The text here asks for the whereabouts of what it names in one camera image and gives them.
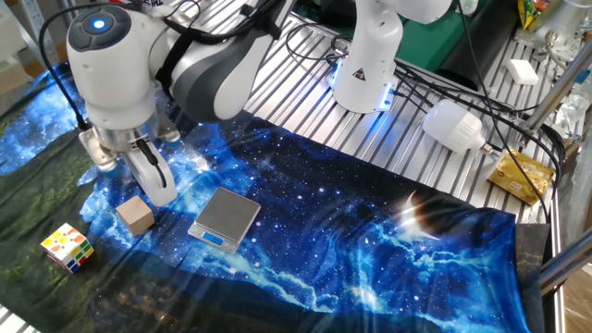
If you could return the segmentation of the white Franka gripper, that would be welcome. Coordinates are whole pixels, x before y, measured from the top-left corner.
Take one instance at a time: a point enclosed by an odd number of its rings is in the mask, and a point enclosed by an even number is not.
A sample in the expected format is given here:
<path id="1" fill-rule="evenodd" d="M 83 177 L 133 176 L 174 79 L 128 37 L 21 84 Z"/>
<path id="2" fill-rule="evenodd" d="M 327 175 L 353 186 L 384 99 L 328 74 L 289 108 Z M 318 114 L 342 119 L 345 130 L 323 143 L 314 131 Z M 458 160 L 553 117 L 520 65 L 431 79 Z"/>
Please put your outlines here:
<path id="1" fill-rule="evenodd" d="M 158 163 L 153 166 L 140 151 L 123 152 L 121 157 L 150 201 L 156 206 L 165 206 L 177 198 L 176 183 L 171 170 L 154 146 L 150 146 Z"/>

